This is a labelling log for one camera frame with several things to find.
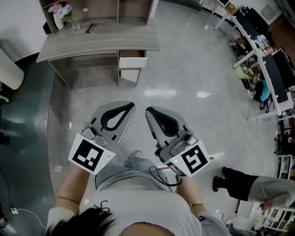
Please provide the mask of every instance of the jeans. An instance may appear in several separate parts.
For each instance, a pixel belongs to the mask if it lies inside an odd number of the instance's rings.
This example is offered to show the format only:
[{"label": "jeans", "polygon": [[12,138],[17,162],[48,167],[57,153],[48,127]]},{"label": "jeans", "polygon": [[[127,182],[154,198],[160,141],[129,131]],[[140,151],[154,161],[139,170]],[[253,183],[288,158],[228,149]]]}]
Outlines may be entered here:
[{"label": "jeans", "polygon": [[[109,178],[112,178],[116,175],[123,174],[127,171],[131,170],[137,170],[142,173],[150,175],[150,169],[149,167],[156,166],[151,160],[146,158],[140,158],[136,156],[131,156],[128,158],[128,160],[125,162],[125,166],[122,166],[114,161],[110,161],[98,174],[95,176],[95,188],[97,189],[103,182],[108,180]],[[153,176],[155,176],[157,179],[161,180],[160,177],[157,174],[157,171],[155,168],[151,168],[151,172]],[[159,171],[160,176],[166,180],[166,176]]]}]

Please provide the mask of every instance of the white t-shirt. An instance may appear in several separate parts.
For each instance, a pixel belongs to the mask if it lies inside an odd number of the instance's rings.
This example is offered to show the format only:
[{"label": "white t-shirt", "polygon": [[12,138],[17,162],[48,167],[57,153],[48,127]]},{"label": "white t-shirt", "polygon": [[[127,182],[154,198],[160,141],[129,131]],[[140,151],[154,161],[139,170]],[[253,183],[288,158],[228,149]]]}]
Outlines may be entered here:
[{"label": "white t-shirt", "polygon": [[[157,183],[148,174],[128,171],[105,181],[88,203],[89,207],[108,207],[115,221],[105,236],[118,236],[123,229],[137,222],[146,222],[168,229],[176,236],[230,236],[218,218],[208,212],[194,216],[186,201]],[[49,211],[48,224],[69,220],[74,213],[55,207]]]}]

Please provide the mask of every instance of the black hair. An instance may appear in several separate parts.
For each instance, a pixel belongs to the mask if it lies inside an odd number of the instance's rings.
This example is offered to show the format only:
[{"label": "black hair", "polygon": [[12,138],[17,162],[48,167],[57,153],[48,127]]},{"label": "black hair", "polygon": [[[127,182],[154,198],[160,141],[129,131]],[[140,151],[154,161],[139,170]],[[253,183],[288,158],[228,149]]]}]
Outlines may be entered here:
[{"label": "black hair", "polygon": [[104,235],[110,224],[114,220],[110,220],[109,208],[97,207],[94,205],[88,208],[80,215],[73,216],[70,220],[61,220],[56,226],[50,226],[46,232],[46,236],[65,236],[65,235],[88,235],[101,236]]}]

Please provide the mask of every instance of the forearm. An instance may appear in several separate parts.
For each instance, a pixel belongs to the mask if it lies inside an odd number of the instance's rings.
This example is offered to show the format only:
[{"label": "forearm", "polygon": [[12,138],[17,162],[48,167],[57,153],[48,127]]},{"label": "forearm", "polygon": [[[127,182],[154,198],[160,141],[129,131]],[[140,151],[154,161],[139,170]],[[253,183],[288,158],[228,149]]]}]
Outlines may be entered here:
[{"label": "forearm", "polygon": [[181,184],[177,186],[177,194],[182,196],[192,207],[194,214],[198,215],[206,211],[203,199],[193,178],[182,178]]},{"label": "forearm", "polygon": [[74,166],[69,176],[64,181],[57,198],[70,200],[80,205],[90,173]]}]

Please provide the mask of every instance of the glass vase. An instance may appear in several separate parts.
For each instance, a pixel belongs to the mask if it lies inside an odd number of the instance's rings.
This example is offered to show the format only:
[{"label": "glass vase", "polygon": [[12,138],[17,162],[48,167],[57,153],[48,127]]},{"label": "glass vase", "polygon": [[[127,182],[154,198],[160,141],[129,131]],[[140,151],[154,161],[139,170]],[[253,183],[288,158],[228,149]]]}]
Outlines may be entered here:
[{"label": "glass vase", "polygon": [[71,20],[71,24],[72,24],[73,30],[80,29],[80,25],[79,25],[79,22],[78,21],[72,19]]}]

